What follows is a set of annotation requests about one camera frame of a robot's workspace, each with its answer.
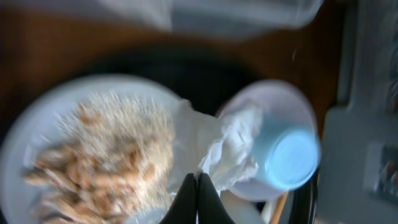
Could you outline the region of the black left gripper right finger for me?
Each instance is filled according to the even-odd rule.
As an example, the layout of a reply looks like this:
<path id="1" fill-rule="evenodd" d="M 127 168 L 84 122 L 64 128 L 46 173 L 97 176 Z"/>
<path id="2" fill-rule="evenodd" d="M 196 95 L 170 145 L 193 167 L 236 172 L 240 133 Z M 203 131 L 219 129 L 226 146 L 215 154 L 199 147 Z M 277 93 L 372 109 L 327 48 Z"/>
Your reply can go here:
<path id="1" fill-rule="evenodd" d="M 201 173 L 197 183 L 197 209 L 199 224 L 234 224 L 206 173 Z"/>

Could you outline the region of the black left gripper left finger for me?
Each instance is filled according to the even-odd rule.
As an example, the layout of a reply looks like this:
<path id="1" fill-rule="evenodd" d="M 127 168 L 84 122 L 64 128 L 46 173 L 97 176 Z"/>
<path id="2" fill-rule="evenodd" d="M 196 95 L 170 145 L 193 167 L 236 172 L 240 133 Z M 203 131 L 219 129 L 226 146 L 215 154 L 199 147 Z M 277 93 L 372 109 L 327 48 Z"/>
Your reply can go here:
<path id="1" fill-rule="evenodd" d="M 197 180 L 187 174 L 160 224 L 195 224 L 197 218 Z"/>

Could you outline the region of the white napkin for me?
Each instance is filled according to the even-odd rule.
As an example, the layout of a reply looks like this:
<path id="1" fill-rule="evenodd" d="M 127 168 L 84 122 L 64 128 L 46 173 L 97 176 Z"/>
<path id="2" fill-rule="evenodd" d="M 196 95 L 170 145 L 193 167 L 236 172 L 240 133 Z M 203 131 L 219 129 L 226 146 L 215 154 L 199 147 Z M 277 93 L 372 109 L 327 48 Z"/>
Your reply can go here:
<path id="1" fill-rule="evenodd" d="M 217 192 L 254 177 L 258 164 L 250 151 L 261 126 L 262 110 L 252 103 L 216 118 L 180 101 L 174 113 L 174 166 L 168 192 L 175 195 L 189 173 L 208 174 Z"/>

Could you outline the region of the light blue cup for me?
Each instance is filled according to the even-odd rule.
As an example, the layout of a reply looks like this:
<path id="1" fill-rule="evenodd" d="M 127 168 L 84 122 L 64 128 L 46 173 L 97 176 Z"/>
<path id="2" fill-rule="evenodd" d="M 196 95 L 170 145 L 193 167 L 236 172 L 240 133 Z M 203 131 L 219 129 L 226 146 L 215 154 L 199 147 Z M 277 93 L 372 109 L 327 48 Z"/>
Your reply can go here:
<path id="1" fill-rule="evenodd" d="M 302 124 L 265 115 L 251 155 L 258 164 L 256 180 L 275 189 L 291 190 L 314 174 L 320 162 L 320 142 Z"/>

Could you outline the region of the white speckled plate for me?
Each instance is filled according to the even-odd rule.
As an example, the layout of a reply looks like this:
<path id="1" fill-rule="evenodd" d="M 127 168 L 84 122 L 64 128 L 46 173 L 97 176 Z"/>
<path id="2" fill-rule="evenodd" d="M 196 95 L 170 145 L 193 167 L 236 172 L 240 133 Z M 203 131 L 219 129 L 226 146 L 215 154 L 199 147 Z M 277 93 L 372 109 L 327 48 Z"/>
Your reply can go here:
<path id="1" fill-rule="evenodd" d="M 117 73 L 92 75 L 66 82 L 35 100 L 16 120 L 1 147 L 1 211 L 8 223 L 37 223 L 31 206 L 41 189 L 21 177 L 34 156 L 62 141 L 58 119 L 96 92 L 152 98 L 175 111 L 180 97 L 151 80 Z"/>

